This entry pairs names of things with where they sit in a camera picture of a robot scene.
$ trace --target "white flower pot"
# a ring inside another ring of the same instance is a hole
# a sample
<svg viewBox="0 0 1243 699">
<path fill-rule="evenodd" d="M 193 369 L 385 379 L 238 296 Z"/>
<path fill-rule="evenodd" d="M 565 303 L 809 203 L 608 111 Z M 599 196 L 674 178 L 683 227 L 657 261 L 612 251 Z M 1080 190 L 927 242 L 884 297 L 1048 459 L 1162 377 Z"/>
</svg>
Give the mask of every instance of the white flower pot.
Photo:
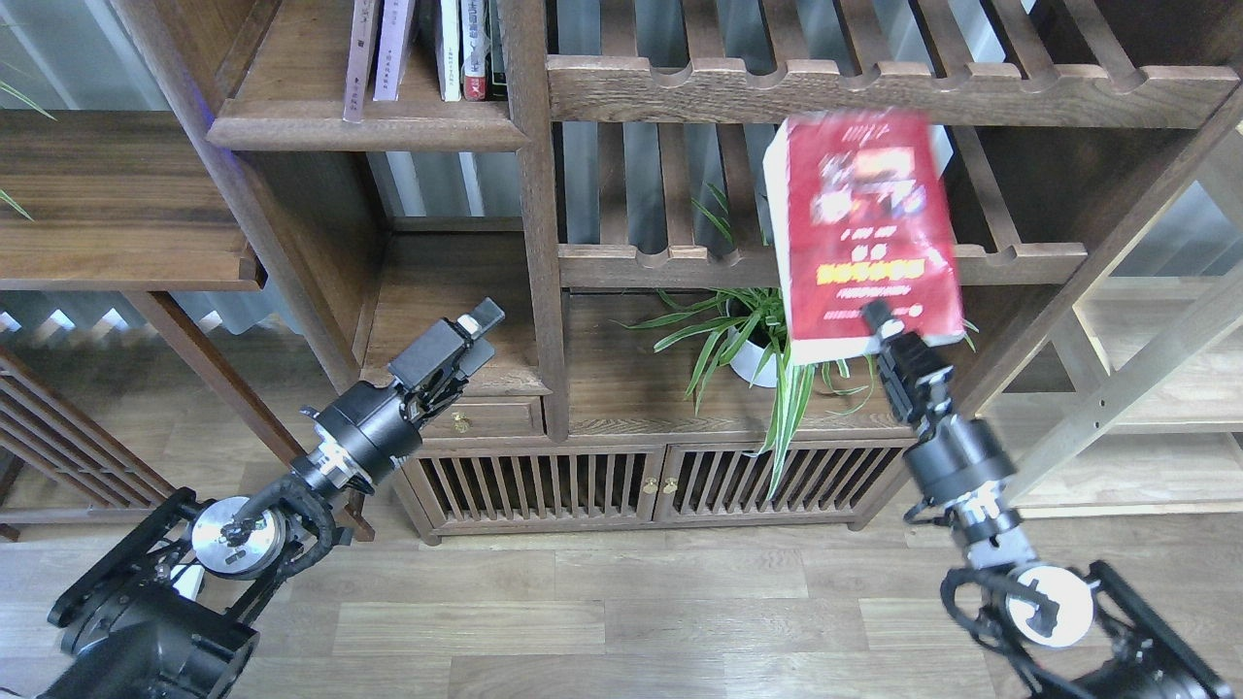
<svg viewBox="0 0 1243 699">
<path fill-rule="evenodd" d="M 733 342 L 735 338 L 737 337 L 738 337 L 738 331 L 730 328 L 730 331 L 726 333 L 725 337 L 726 345 Z M 763 357 L 763 354 L 764 354 L 764 348 L 748 340 L 747 342 L 742 343 L 742 350 L 738 350 L 738 353 L 733 356 L 732 361 L 730 361 L 730 368 L 733 369 L 733 373 L 742 377 L 742 381 L 751 382 L 752 378 L 755 378 L 753 382 L 755 386 L 762 386 L 764 388 L 776 388 L 777 357 L 768 357 L 768 361 L 764 362 L 764 366 L 763 368 L 759 369 L 759 373 L 756 373 L 756 367 L 759 366 L 759 359 Z"/>
</svg>

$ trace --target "slatted cabinet door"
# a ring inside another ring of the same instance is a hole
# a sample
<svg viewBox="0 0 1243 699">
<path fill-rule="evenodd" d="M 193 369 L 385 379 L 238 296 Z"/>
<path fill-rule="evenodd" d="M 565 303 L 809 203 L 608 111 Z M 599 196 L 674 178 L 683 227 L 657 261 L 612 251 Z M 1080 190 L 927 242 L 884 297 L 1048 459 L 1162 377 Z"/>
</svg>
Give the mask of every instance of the slatted cabinet door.
<svg viewBox="0 0 1243 699">
<path fill-rule="evenodd" d="M 651 521 L 663 449 L 484 450 L 410 459 L 435 535 L 564 531 Z"/>
<path fill-rule="evenodd" d="M 906 481 L 909 439 L 799 443 L 768 498 L 772 454 L 753 444 L 669 448 L 654 520 L 681 524 L 848 522 L 861 529 Z"/>
</svg>

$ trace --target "book cover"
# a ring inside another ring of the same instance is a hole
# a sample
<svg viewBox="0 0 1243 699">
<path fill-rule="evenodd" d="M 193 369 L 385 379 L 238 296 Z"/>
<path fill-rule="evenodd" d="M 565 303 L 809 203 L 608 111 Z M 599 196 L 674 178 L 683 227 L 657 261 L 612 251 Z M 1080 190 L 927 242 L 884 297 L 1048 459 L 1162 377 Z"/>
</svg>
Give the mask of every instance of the book cover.
<svg viewBox="0 0 1243 699">
<path fill-rule="evenodd" d="M 487 1 L 461 0 L 462 95 L 477 102 L 487 97 Z"/>
<path fill-rule="evenodd" d="M 375 30 L 379 27 L 379 0 L 354 0 L 354 16 L 349 30 L 349 57 L 346 61 L 346 108 L 341 118 L 351 123 L 363 121 L 363 102 L 372 78 L 375 56 Z"/>
<path fill-rule="evenodd" d="M 496 0 L 487 0 L 487 39 L 492 42 L 492 50 L 487 55 L 487 83 L 492 95 L 505 97 L 508 93 L 508 83 L 505 78 L 505 49 L 501 46 L 501 14 L 496 9 Z"/>
<path fill-rule="evenodd" d="M 462 98 L 462 40 L 459 9 L 459 0 L 439 0 L 433 27 L 436 35 L 440 98 L 445 102 L 460 102 Z"/>
<path fill-rule="evenodd" d="M 410 58 L 414 44 L 416 0 L 384 0 L 380 16 L 380 47 L 375 55 L 377 102 L 392 102 L 398 97 L 401 75 Z"/>
<path fill-rule="evenodd" d="M 789 117 L 764 179 L 794 363 L 875 351 L 860 315 L 874 299 L 929 343 L 962 338 L 948 204 L 921 114 Z"/>
</svg>

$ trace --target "wooden shelf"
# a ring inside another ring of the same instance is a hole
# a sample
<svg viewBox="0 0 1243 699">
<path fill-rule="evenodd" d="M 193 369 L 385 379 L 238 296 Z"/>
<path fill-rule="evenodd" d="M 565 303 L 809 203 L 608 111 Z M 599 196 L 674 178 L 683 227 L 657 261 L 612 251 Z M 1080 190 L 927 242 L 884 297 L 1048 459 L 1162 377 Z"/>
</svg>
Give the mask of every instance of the wooden shelf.
<svg viewBox="0 0 1243 699">
<path fill-rule="evenodd" d="M 168 112 L 0 111 L 0 289 L 255 291 L 264 274 Z"/>
<path fill-rule="evenodd" d="M 681 124 L 659 124 L 664 230 L 646 231 L 653 240 L 628 240 L 626 183 L 620 124 L 598 126 L 600 163 L 599 244 L 562 244 L 562 284 L 579 289 L 747 287 L 777 286 L 777 260 L 762 241 L 757 192 L 741 126 L 716 127 L 721 172 L 733 230 L 731 248 L 697 240 L 694 230 L 691 183 Z M 955 245 L 961 284 L 968 286 L 1064 284 L 1086 259 L 1079 243 L 1024 243 L 1009 211 L 976 129 L 951 127 L 956 155 L 947 168 L 953 206 Z"/>
<path fill-rule="evenodd" d="M 571 434 L 574 437 L 650 437 L 656 440 L 758 442 L 768 425 L 773 389 L 748 388 L 727 368 L 710 382 L 699 414 L 682 394 L 701 345 L 677 343 L 654 354 L 660 330 L 630 331 L 667 307 L 655 295 L 572 295 L 567 306 L 567 363 L 569 367 Z M 866 381 L 864 364 L 855 364 L 848 386 Z M 864 407 L 850 415 L 864 394 L 839 398 L 823 393 L 817 379 L 799 439 L 879 439 L 909 437 L 890 414 L 878 386 Z"/>
<path fill-rule="evenodd" d="M 352 5 L 281 2 L 241 87 L 208 132 L 234 150 L 517 150 L 527 139 L 500 102 L 444 102 L 435 61 L 415 50 L 397 102 L 370 102 L 346 123 Z"/>
<path fill-rule="evenodd" d="M 837 2 L 850 65 L 809 60 L 793 0 L 768 0 L 763 36 L 776 70 L 725 57 L 715 7 L 684 2 L 689 63 L 654 68 L 635 56 L 634 9 L 603 9 L 603 56 L 549 56 L 556 121 L 772 123 L 794 112 L 907 107 L 935 122 L 976 126 L 1198 128 L 1238 83 L 1216 66 L 1136 68 L 1091 2 L 1065 20 L 1094 65 L 1055 63 L 1022 6 L 986 11 L 1014 62 L 979 63 L 943 0 L 912 2 L 932 66 L 895 62 L 871 2 Z"/>
<path fill-rule="evenodd" d="M 492 358 L 467 396 L 542 396 L 531 289 L 521 234 L 451 233 L 394 235 L 382 272 L 362 378 L 387 384 L 384 368 L 441 317 L 471 311 L 491 296 L 506 318 L 488 333 Z"/>
</svg>

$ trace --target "wooden rack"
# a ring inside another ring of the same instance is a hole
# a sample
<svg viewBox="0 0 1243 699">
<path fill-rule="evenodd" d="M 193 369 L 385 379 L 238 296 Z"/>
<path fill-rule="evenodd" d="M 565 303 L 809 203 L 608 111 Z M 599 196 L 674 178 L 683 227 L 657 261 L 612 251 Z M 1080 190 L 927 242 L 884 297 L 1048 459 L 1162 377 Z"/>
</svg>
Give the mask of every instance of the wooden rack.
<svg viewBox="0 0 1243 699">
<path fill-rule="evenodd" d="M 1216 66 L 1135 67 L 1090 0 L 1059 0 L 1055 31 L 1089 49 L 1059 62 L 1055 49 L 1019 0 L 986 0 L 1006 47 L 1003 63 L 978 63 L 946 0 L 914 0 L 932 58 L 895 62 L 871 0 L 838 0 L 850 65 L 809 58 L 792 2 L 761 4 L 776 70 L 753 75 L 725 55 L 716 6 L 681 4 L 690 62 L 656 68 L 635 56 L 634 6 L 602 5 L 608 27 L 603 56 L 549 56 L 552 116 L 593 122 L 773 123 L 796 112 L 901 104 L 945 124 L 1198 128 L 1234 88 L 1238 76 Z"/>
<path fill-rule="evenodd" d="M 757 218 L 756 173 L 747 158 L 743 128 L 716 126 L 726 213 L 733 244 L 712 231 L 697 241 L 686 138 L 681 124 L 659 124 L 659 163 L 665 210 L 664 230 L 631 245 L 626 225 L 626 182 L 622 124 L 598 126 L 600 163 L 599 244 L 562 244 L 562 284 L 593 287 L 748 287 L 777 286 L 777 260 L 763 241 Z M 963 285 L 1064 284 L 1088 256 L 1080 243 L 1024 243 L 1006 208 L 984 148 L 972 127 L 950 127 L 955 157 L 946 170 L 952 200 L 955 257 Z"/>
</svg>

